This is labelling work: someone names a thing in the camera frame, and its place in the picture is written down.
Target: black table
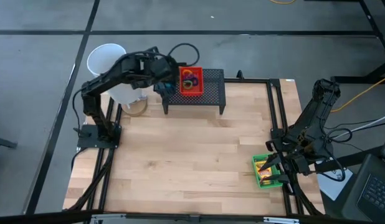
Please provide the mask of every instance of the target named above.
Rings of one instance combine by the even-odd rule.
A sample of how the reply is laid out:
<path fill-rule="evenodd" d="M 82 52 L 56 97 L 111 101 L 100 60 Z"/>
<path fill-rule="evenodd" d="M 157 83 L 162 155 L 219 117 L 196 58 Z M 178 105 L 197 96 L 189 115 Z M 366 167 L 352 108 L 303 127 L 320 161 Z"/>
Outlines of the black table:
<path fill-rule="evenodd" d="M 180 86 L 177 83 L 176 94 L 162 99 L 164 113 L 168 114 L 169 105 L 204 105 L 219 106 L 219 113 L 223 114 L 226 107 L 223 69 L 204 69 L 203 75 L 204 93 L 201 96 L 183 96 L 180 94 Z"/>

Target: cable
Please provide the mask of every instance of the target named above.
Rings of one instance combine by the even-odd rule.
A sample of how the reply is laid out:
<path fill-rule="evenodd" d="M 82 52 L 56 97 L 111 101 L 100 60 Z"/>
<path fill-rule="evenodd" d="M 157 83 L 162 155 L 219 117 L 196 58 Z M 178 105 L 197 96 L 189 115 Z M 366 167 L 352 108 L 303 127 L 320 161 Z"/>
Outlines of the cable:
<path fill-rule="evenodd" d="M 382 124 L 376 124 L 376 125 L 373 125 L 373 126 L 370 126 L 370 127 L 365 127 L 365 128 L 359 129 L 359 130 L 355 130 L 355 131 L 353 131 L 353 132 L 356 132 L 356 131 L 362 131 L 362 130 L 369 129 L 369 128 L 375 128 L 375 127 L 383 126 L 383 125 L 385 125 L 385 123 L 382 123 Z"/>
<path fill-rule="evenodd" d="M 332 155 L 329 150 L 327 149 L 327 141 L 335 141 L 333 138 L 330 138 L 330 134 L 332 134 L 333 132 L 335 131 L 342 131 L 342 130 L 348 130 L 350 131 L 349 129 L 347 128 L 338 128 L 338 129 L 334 129 L 332 131 L 330 131 L 328 134 L 325 133 L 324 131 L 324 124 L 323 124 L 323 117 L 324 117 L 324 114 L 325 114 L 325 111 L 327 110 L 328 106 L 330 105 L 330 102 L 331 102 L 331 97 L 334 95 L 334 92 L 335 92 L 335 86 L 336 86 L 336 83 L 334 82 L 333 83 L 333 88 L 332 88 L 332 93 L 331 93 L 331 96 L 329 97 L 327 103 L 326 103 L 326 106 L 325 106 L 325 109 L 323 110 L 323 113 L 321 114 L 320 116 L 320 129 L 322 131 L 322 133 L 325 135 L 324 137 L 324 142 L 323 142 L 323 148 L 325 150 L 325 152 L 333 159 L 335 160 L 335 162 L 337 163 L 338 167 L 340 168 L 341 172 L 342 172 L 342 178 L 341 179 L 336 179 L 336 178 L 333 178 L 333 177 L 330 177 L 328 176 L 327 174 L 324 174 L 322 172 L 316 172 L 317 174 L 321 174 L 331 180 L 334 180 L 334 181 L 337 181 L 337 182 L 342 182 L 345 180 L 346 178 L 346 174 L 345 174 L 345 170 L 343 169 L 343 166 L 339 163 L 339 161 L 336 159 L 336 157 L 334 155 Z M 352 134 L 351 136 L 348 138 L 348 139 L 345 139 L 345 140 L 342 140 L 342 141 L 339 141 L 339 142 L 345 142 L 345 141 L 349 141 L 351 138 L 352 138 Z"/>
<path fill-rule="evenodd" d="M 378 122 L 380 122 L 380 121 L 382 121 L 382 120 L 384 120 L 384 119 L 385 119 L 385 116 L 382 117 L 382 118 L 379 118 L 379 119 L 377 119 L 377 120 L 375 120 L 375 121 L 373 121 L 373 122 L 371 122 L 371 123 L 369 123 L 369 124 L 366 124 L 366 125 L 363 125 L 363 126 L 361 126 L 361 127 L 355 128 L 355 129 L 351 130 L 351 132 L 359 131 L 359 130 L 361 130 L 361 129 L 363 129 L 363 128 L 366 128 L 366 127 L 368 127 L 368 126 L 370 126 L 370 125 L 373 125 L 373 124 L 375 124 L 375 123 L 378 123 Z M 339 137 L 341 137 L 341 136 L 344 136 L 345 134 L 348 134 L 348 132 L 345 132 L 345 133 L 343 133 L 343 134 L 340 134 L 339 136 L 334 137 L 333 139 L 337 139 L 337 138 L 339 138 Z"/>
<path fill-rule="evenodd" d="M 330 137 L 330 135 L 336 131 L 347 131 L 347 133 L 349 133 L 349 137 L 347 139 L 344 139 L 344 140 L 336 140 L 335 138 L 333 137 Z M 352 139 L 353 137 L 353 132 L 348 129 L 348 128 L 336 128 L 336 129 L 333 129 L 332 131 L 330 131 L 328 134 L 327 134 L 327 139 L 329 141 L 333 141 L 333 142 L 336 142 L 336 143 L 344 143 L 344 142 L 348 142 L 350 141 L 350 139 Z"/>
<path fill-rule="evenodd" d="M 337 182 L 342 182 L 345 180 L 346 178 L 346 174 L 345 174 L 345 170 L 343 169 L 343 166 L 340 164 L 340 162 L 336 159 L 336 157 L 334 155 L 332 155 L 329 150 L 327 149 L 327 146 L 326 144 L 324 144 L 324 150 L 327 152 L 327 154 L 336 162 L 336 164 L 338 165 L 339 169 L 341 170 L 342 172 L 342 178 L 341 179 L 336 179 L 336 178 L 333 178 L 333 177 L 330 177 L 328 176 L 327 174 L 324 174 L 322 172 L 316 172 L 316 174 L 321 174 L 331 180 L 334 180 L 334 181 L 337 181 Z"/>
<path fill-rule="evenodd" d="M 78 91 L 76 91 L 76 93 L 74 93 L 74 96 L 72 97 L 72 109 L 74 109 L 76 120 L 78 121 L 78 131 L 77 131 L 78 137 L 80 137 L 80 120 L 79 120 L 79 115 L 75 109 L 75 97 L 80 91 L 82 91 L 82 89 L 79 89 Z"/>
<path fill-rule="evenodd" d="M 190 46 L 190 47 L 192 47 L 192 48 L 195 50 L 195 52 L 197 53 L 197 60 L 195 60 L 194 63 L 191 63 L 191 64 L 189 64 L 189 65 L 185 65 L 184 67 L 190 67 L 190 66 L 194 66 L 195 64 L 197 64 L 197 62 L 199 61 L 199 57 L 200 57 L 200 56 L 199 56 L 199 50 L 198 50 L 198 48 L 197 48 L 196 46 L 194 46 L 193 44 L 189 44 L 189 43 L 181 43 L 181 44 L 178 44 L 178 45 L 174 46 L 174 47 L 169 51 L 168 56 L 170 56 L 171 53 L 172 53 L 176 48 L 178 48 L 178 47 L 180 47 L 180 46 Z"/>
<path fill-rule="evenodd" d="M 337 143 L 338 143 L 338 144 L 344 144 L 344 145 L 347 145 L 347 146 L 351 146 L 351 147 L 356 148 L 357 150 L 360 150 L 360 151 L 364 152 L 364 150 L 362 150 L 362 149 L 360 149 L 359 147 L 356 147 L 356 146 L 354 146 L 354 145 L 352 145 L 352 144 L 349 144 L 349 143 L 342 143 L 342 142 L 337 142 Z"/>
<path fill-rule="evenodd" d="M 372 120 L 368 120 L 368 121 L 360 121 L 360 122 L 355 122 L 355 123 L 342 123 L 342 124 L 338 124 L 337 126 L 335 127 L 332 127 L 332 128 L 327 128 L 327 127 L 324 127 L 325 129 L 335 129 L 339 126 L 342 126 L 342 125 L 350 125 L 350 124 L 363 124 L 363 123 L 368 123 L 368 122 L 372 122 L 372 121 L 376 121 L 377 119 L 372 119 Z"/>
<path fill-rule="evenodd" d="M 77 153 L 73 156 L 72 162 L 71 162 L 71 164 L 70 164 L 70 170 L 71 170 L 71 171 L 74 169 L 74 162 L 75 162 L 76 157 L 77 157 L 80 153 L 82 153 L 84 150 L 86 150 L 86 149 L 87 149 L 87 148 L 80 148 L 79 152 L 77 152 Z"/>
<path fill-rule="evenodd" d="M 109 168 L 112 165 L 112 158 L 113 158 L 113 150 L 110 150 L 107 159 L 98 172 L 96 178 L 92 180 L 92 183 L 87 187 L 86 191 L 83 193 L 82 196 L 76 201 L 74 205 L 72 205 L 68 210 L 81 210 L 83 206 L 85 205 L 87 199 L 91 194 L 93 193 L 94 189 L 97 187 L 98 183 L 100 183 L 102 177 L 108 172 Z"/>
<path fill-rule="evenodd" d="M 357 94 L 355 97 L 353 97 L 353 98 L 352 98 L 351 100 L 349 100 L 347 103 L 345 103 L 344 105 L 342 105 L 340 108 L 335 109 L 335 110 L 331 110 L 331 113 L 338 112 L 338 111 L 342 110 L 345 106 L 348 106 L 353 100 L 355 100 L 355 99 L 357 99 L 359 96 L 361 96 L 361 95 L 367 93 L 370 89 L 376 87 L 377 85 L 379 85 L 379 84 L 382 83 L 383 81 L 385 81 L 385 78 L 382 79 L 381 81 L 379 81 L 379 82 L 373 84 L 373 85 L 370 86 L 367 90 L 364 90 L 364 91 L 362 91 L 361 93 Z"/>
<path fill-rule="evenodd" d="M 275 4 L 292 4 L 294 3 L 296 0 L 292 0 L 290 2 L 279 2 L 279 1 L 276 1 L 276 0 L 270 0 L 271 2 L 274 2 Z"/>

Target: red container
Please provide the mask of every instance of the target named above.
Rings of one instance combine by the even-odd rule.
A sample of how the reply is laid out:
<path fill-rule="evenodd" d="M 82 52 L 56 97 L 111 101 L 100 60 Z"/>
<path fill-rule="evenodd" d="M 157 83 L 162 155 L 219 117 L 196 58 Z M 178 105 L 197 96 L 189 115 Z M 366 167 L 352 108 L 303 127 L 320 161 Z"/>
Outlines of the red container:
<path fill-rule="evenodd" d="M 204 76 L 202 67 L 179 67 L 180 71 L 180 93 L 183 96 L 201 96 L 204 94 Z M 185 89 L 183 80 L 190 80 L 195 78 L 198 80 L 196 86 L 190 89 Z"/>

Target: yellow object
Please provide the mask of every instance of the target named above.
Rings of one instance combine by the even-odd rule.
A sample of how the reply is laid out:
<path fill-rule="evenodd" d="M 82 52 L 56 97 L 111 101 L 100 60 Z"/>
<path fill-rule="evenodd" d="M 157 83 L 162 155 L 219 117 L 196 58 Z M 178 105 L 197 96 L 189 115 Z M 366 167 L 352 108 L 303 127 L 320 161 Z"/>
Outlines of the yellow object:
<path fill-rule="evenodd" d="M 271 2 L 274 2 L 275 4 L 292 4 L 294 3 L 296 0 L 292 0 L 290 2 L 279 2 L 279 1 L 276 1 L 276 0 L 270 0 Z"/>
<path fill-rule="evenodd" d="M 271 180 L 265 180 L 265 181 L 262 181 L 263 178 L 265 177 L 270 177 L 272 175 L 272 168 L 269 167 L 265 170 L 262 170 L 262 171 L 259 171 L 260 168 L 266 163 L 266 161 L 258 161 L 258 162 L 255 162 L 255 166 L 256 166 L 256 172 L 258 173 L 259 177 L 260 177 L 260 184 L 262 185 L 267 185 L 267 184 L 271 184 Z"/>
<path fill-rule="evenodd" d="M 385 78 L 382 79 L 381 81 L 379 81 L 379 82 L 373 84 L 373 85 L 372 85 L 371 87 L 369 87 L 367 90 L 364 90 L 364 91 L 362 91 L 361 93 L 357 94 L 355 97 L 353 97 L 351 100 L 349 100 L 347 103 L 345 103 L 345 104 L 344 104 L 343 106 L 341 106 L 340 108 L 335 109 L 335 110 L 331 110 L 331 113 L 338 112 L 338 111 L 342 110 L 345 106 L 348 106 L 353 100 L 355 100 L 355 99 L 357 99 L 359 96 L 361 96 L 361 95 L 367 93 L 370 89 L 376 87 L 377 85 L 379 85 L 379 84 L 382 83 L 383 81 L 385 81 Z"/>

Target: wooden table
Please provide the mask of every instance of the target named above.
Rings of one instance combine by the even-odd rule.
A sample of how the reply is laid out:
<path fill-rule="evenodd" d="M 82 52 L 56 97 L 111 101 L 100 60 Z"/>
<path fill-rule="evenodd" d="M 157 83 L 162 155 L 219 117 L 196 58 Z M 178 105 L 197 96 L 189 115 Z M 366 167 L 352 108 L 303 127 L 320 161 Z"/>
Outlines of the wooden table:
<path fill-rule="evenodd" d="M 301 113 L 297 88 L 293 80 L 280 83 L 287 121 L 293 124 Z M 282 189 L 258 188 L 252 167 L 253 155 L 269 153 L 265 141 L 270 139 L 271 117 L 265 84 L 226 83 L 223 115 L 216 106 L 170 106 L 165 115 L 160 96 L 151 88 L 144 91 L 146 112 L 121 118 L 106 212 L 285 215 Z M 277 102 L 275 90 L 273 97 Z M 102 98 L 107 108 L 108 95 Z M 76 158 L 64 208 L 88 187 L 96 159 L 97 149 Z M 307 197 L 324 212 L 316 175 L 298 178 Z M 94 208 L 100 192 L 99 185 Z"/>

